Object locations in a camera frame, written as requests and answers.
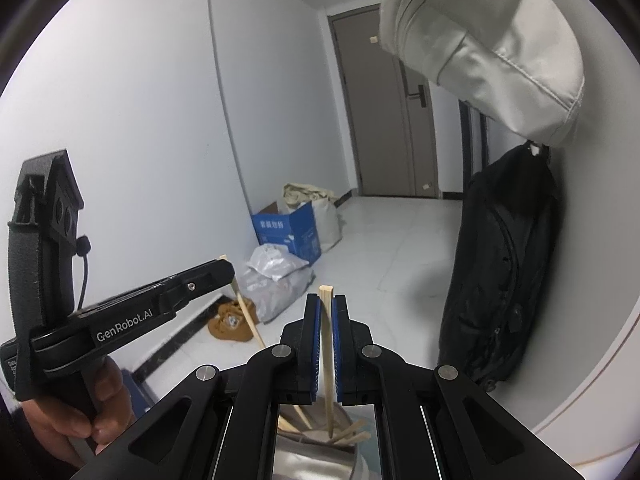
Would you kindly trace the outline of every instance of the black bag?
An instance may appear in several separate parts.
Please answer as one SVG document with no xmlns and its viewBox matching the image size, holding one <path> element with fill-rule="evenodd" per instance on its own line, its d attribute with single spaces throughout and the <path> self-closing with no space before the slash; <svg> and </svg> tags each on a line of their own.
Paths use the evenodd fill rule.
<svg viewBox="0 0 640 480">
<path fill-rule="evenodd" d="M 466 193 L 440 328 L 439 365 L 486 391 L 518 365 L 558 236 L 558 188 L 548 148 L 530 142 L 477 173 Z"/>
</svg>

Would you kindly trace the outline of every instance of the white tile floor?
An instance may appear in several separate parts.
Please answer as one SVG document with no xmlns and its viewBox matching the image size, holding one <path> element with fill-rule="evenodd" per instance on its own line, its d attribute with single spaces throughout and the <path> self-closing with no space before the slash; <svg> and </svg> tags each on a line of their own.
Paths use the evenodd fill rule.
<svg viewBox="0 0 640 480">
<path fill-rule="evenodd" d="M 336 294 L 347 296 L 351 318 L 368 324 L 376 343 L 409 363 L 433 367 L 462 202 L 354 197 L 339 212 L 344 238 L 315 263 L 310 290 L 333 285 Z M 304 305 L 305 297 L 258 325 L 267 346 L 279 341 L 285 324 L 302 317 Z M 146 383 L 162 397 L 202 364 L 231 368 L 257 350 L 255 341 L 220 341 L 204 327 Z"/>
</svg>

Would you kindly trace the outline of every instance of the human hand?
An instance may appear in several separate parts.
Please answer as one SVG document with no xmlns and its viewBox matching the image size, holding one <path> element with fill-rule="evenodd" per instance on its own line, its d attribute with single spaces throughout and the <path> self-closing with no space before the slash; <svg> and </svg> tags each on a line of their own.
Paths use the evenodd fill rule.
<svg viewBox="0 0 640 480">
<path fill-rule="evenodd" d="M 22 404 L 24 416 L 36 439 L 54 457 L 76 467 L 84 462 L 67 437 L 92 437 L 100 453 L 135 420 L 131 396 L 122 383 L 118 365 L 107 357 L 95 376 L 94 393 L 102 411 L 91 424 L 86 415 L 54 397 L 38 397 Z"/>
</svg>

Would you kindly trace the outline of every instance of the door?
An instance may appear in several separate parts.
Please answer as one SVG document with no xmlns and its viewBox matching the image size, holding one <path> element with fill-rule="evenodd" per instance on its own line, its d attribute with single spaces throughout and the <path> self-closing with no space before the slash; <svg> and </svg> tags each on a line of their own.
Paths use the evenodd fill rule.
<svg viewBox="0 0 640 480">
<path fill-rule="evenodd" d="M 378 7 L 332 18 L 363 195 L 438 196 L 429 86 L 378 42 Z"/>
</svg>

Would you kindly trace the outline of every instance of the blue cardboard box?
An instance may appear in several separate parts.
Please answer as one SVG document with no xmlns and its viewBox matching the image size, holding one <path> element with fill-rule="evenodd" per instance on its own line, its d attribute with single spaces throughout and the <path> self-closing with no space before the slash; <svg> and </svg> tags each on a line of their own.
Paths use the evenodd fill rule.
<svg viewBox="0 0 640 480">
<path fill-rule="evenodd" d="M 310 264 L 320 257 L 320 241 L 311 202 L 288 215 L 279 214 L 278 205 L 274 202 L 252 215 L 252 220 L 260 245 L 286 245 L 291 254 Z"/>
</svg>

